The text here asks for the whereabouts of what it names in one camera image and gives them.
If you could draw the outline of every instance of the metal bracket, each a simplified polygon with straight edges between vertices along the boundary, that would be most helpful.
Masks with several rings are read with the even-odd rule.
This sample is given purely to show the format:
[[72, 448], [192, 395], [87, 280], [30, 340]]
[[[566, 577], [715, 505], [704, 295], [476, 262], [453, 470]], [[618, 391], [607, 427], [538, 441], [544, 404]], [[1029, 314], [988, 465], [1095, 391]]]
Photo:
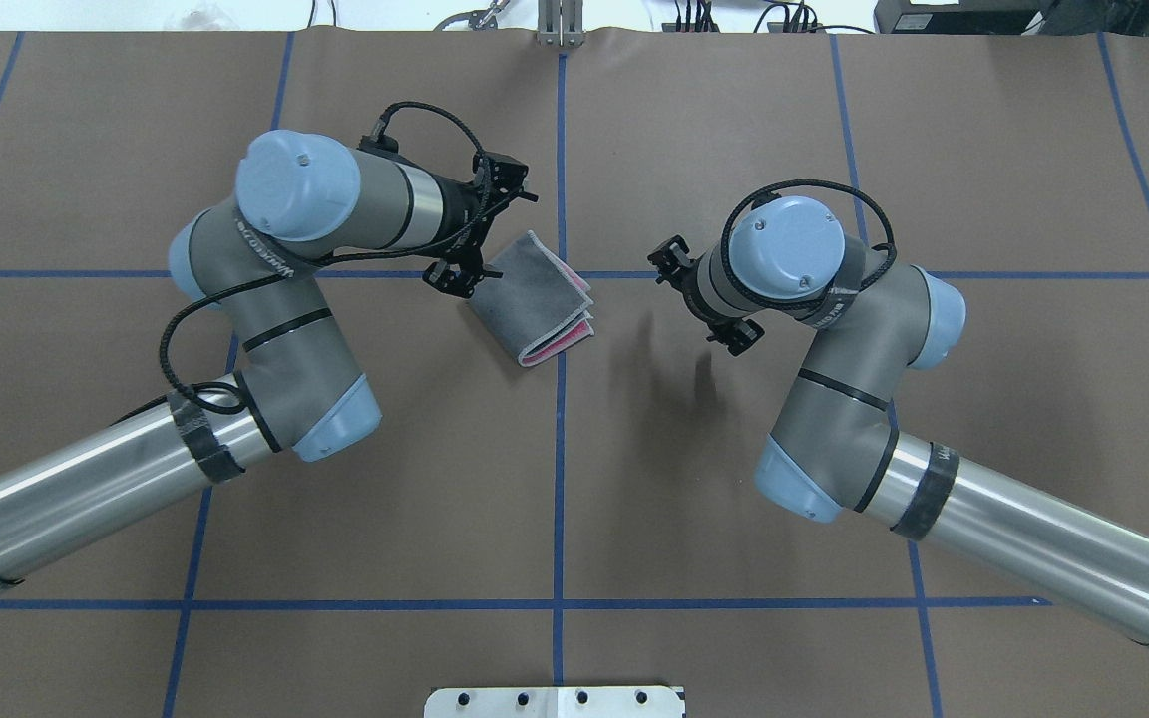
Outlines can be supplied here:
[[673, 686], [440, 689], [424, 718], [684, 718], [685, 689]]
[[539, 45], [584, 45], [584, 0], [539, 0]]

